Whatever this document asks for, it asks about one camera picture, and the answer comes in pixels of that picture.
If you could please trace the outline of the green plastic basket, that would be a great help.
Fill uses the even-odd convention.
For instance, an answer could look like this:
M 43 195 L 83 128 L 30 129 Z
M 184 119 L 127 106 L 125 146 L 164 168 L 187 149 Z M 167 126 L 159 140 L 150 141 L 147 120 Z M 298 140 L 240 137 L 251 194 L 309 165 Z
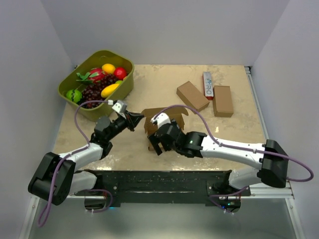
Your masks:
M 107 100 L 123 100 L 133 89 L 133 63 L 111 51 L 100 50 L 88 57 L 58 86 L 59 95 L 91 121 L 110 115 Z

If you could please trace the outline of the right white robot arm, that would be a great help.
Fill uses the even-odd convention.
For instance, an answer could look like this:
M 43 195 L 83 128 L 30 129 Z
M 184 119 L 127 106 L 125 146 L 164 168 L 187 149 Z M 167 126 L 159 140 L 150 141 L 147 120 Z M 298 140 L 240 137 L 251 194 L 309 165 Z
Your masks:
M 188 158 L 221 158 L 245 164 L 233 170 L 222 183 L 222 190 L 232 196 L 243 187 L 263 183 L 274 188 L 284 188 L 287 180 L 286 154 L 274 140 L 266 144 L 246 144 L 216 139 L 202 132 L 184 133 L 173 119 L 151 119 L 157 130 L 148 136 L 157 155 L 163 150 L 174 150 Z

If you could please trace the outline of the brown cardboard box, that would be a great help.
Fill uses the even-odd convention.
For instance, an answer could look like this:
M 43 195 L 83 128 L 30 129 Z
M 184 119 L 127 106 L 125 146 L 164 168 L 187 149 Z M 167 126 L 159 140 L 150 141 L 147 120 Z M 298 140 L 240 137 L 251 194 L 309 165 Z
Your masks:
M 149 150 L 160 155 L 163 151 L 180 150 L 186 142 L 183 115 L 188 115 L 186 109 L 150 108 L 144 109 L 146 117 L 145 133 L 149 141 Z

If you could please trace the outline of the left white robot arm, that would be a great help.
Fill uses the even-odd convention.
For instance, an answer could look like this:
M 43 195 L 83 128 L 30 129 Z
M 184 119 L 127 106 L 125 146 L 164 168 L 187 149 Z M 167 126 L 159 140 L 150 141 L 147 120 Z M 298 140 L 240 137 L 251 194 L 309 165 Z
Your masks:
M 102 181 L 92 173 L 77 170 L 106 157 L 113 147 L 111 140 L 125 129 L 134 131 L 144 117 L 141 113 L 125 111 L 116 120 L 107 116 L 99 118 L 87 145 L 68 153 L 44 155 L 28 192 L 57 206 L 71 192 L 87 190 L 91 195 L 99 195 L 103 191 Z

